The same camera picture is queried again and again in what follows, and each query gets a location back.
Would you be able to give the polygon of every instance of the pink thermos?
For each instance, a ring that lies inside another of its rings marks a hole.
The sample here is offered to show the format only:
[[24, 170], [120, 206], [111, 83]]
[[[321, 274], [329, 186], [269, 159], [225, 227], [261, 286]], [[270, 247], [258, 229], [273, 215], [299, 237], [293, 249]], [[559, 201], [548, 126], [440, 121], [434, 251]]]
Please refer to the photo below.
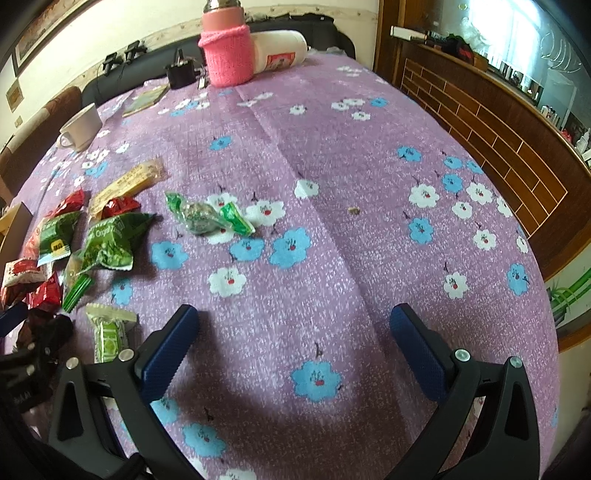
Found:
[[254, 76], [254, 46], [239, 0], [207, 0], [199, 46], [215, 87], [248, 82]]

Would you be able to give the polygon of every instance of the white plastic bottle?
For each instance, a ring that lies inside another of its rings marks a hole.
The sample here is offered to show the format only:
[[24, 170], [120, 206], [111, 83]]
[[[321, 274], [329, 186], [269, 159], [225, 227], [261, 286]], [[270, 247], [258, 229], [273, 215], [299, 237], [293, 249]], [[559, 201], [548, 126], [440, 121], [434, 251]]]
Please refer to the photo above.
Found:
[[256, 32], [251, 38], [255, 47], [255, 74], [299, 65], [308, 56], [306, 39], [294, 30]]

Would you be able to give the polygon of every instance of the white mug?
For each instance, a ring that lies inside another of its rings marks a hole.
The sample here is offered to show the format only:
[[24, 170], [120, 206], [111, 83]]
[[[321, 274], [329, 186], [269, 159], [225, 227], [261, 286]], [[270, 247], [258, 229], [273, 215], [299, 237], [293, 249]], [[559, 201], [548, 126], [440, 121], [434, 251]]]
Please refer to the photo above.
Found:
[[59, 148], [73, 148], [81, 152], [90, 146], [102, 127], [103, 121], [99, 117], [96, 105], [91, 103], [60, 128], [61, 134], [56, 144]]

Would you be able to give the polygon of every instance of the cardboard box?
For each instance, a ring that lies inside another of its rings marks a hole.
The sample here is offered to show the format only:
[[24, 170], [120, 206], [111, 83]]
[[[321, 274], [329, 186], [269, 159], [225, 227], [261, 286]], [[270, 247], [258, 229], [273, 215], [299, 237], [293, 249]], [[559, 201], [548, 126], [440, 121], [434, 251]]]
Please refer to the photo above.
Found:
[[4, 278], [6, 264], [18, 260], [32, 219], [33, 215], [22, 202], [8, 209], [0, 218], [0, 278]]

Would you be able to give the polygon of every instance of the blue gripper pad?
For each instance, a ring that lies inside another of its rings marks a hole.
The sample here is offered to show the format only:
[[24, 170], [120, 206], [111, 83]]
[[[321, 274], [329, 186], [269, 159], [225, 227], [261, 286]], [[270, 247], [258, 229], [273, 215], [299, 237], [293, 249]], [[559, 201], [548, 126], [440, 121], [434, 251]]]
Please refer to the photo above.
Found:
[[406, 304], [397, 305], [392, 309], [390, 331], [425, 396], [439, 404], [445, 402], [447, 398], [446, 370], [426, 339], [426, 336], [431, 334], [438, 337], [439, 334], [428, 330]]
[[199, 333], [199, 315], [191, 305], [181, 305], [161, 330], [152, 332], [138, 349], [134, 365], [146, 403], [164, 396], [179, 365]]

